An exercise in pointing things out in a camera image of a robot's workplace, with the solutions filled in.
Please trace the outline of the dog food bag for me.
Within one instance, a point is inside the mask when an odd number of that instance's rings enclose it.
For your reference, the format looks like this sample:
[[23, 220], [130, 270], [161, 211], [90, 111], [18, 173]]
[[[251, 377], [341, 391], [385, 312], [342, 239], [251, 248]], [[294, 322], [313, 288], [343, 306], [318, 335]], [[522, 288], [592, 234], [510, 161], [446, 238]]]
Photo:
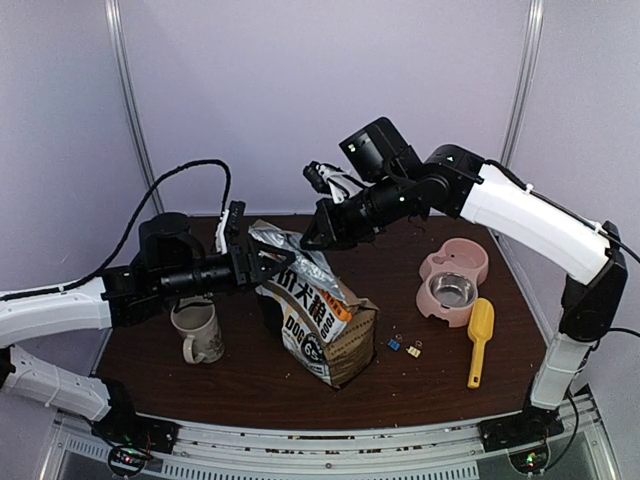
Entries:
[[316, 378], [334, 390], [344, 388], [374, 359], [378, 307], [356, 296], [323, 253], [301, 249], [300, 233], [263, 220], [249, 233], [296, 256], [255, 289], [265, 327]]

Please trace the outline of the blue binder clip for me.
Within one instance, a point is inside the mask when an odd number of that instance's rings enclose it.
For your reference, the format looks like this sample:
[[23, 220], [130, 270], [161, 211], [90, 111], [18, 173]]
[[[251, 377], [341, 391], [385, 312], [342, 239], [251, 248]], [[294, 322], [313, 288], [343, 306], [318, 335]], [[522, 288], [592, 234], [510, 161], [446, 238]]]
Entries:
[[401, 347], [402, 341], [403, 337], [401, 335], [396, 335], [388, 341], [387, 346], [393, 351], [398, 351]]

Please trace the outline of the yellow binder clip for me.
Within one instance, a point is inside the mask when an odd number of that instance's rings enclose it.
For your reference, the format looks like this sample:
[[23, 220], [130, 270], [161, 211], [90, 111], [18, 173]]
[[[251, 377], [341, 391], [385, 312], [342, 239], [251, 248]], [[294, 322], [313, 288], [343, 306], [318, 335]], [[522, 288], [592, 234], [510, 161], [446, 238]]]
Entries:
[[410, 345], [406, 352], [412, 356], [413, 358], [419, 358], [423, 349], [423, 343], [419, 340], [416, 340], [413, 345]]

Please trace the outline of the yellow plastic scoop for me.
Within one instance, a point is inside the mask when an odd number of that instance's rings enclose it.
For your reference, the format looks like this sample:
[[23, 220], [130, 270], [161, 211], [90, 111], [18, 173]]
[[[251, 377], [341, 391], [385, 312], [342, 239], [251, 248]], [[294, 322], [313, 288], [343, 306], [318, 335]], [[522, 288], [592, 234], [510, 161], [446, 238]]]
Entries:
[[473, 343], [467, 381], [467, 387], [470, 389], [477, 389], [480, 386], [486, 344], [492, 339], [494, 321], [495, 311], [493, 304], [485, 298], [478, 298], [473, 305], [467, 327], [468, 338]]

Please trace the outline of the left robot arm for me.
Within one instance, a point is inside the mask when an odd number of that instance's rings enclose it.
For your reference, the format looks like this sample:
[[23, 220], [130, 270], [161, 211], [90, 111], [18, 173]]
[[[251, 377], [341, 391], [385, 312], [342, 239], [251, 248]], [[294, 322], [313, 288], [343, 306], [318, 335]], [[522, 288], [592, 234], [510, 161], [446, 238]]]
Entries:
[[181, 213], [142, 223], [139, 252], [125, 267], [107, 268], [71, 286], [1, 297], [1, 391], [104, 424], [123, 444], [144, 433], [126, 389], [114, 381], [76, 375], [43, 361], [20, 342], [77, 330], [139, 325], [191, 297], [251, 290], [279, 274], [294, 253], [246, 238], [240, 214], [226, 213], [216, 233], [219, 249], [206, 252]]

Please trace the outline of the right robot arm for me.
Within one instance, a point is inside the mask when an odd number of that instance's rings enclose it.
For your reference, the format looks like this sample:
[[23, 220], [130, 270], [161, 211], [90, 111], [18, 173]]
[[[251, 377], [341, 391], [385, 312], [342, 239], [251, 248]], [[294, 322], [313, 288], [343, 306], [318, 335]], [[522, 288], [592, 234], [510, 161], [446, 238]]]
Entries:
[[628, 280], [628, 249], [617, 227], [567, 210], [499, 162], [460, 146], [442, 145], [421, 159], [386, 117], [339, 148], [354, 175], [316, 161], [303, 169], [323, 196], [301, 240], [303, 249], [351, 249], [399, 219], [436, 210], [514, 239], [566, 272], [558, 331], [532, 381], [527, 408], [512, 423], [519, 440], [535, 440], [613, 323]]

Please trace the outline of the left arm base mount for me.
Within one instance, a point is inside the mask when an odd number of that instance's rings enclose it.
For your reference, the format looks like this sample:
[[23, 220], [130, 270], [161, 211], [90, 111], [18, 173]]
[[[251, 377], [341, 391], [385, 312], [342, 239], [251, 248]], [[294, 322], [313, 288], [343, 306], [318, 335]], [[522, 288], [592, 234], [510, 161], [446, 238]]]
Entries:
[[85, 422], [91, 433], [108, 446], [109, 470], [123, 479], [140, 474], [157, 453], [172, 453], [179, 433], [175, 422], [138, 415]]

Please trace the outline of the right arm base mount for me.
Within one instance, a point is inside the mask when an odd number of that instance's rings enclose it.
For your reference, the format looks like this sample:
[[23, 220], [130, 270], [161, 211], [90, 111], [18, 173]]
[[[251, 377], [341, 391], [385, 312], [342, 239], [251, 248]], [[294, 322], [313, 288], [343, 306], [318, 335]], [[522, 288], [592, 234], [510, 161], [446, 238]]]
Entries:
[[551, 460], [549, 439], [565, 429], [556, 412], [516, 414], [484, 420], [478, 424], [486, 453], [507, 453], [511, 467], [520, 474], [542, 474]]

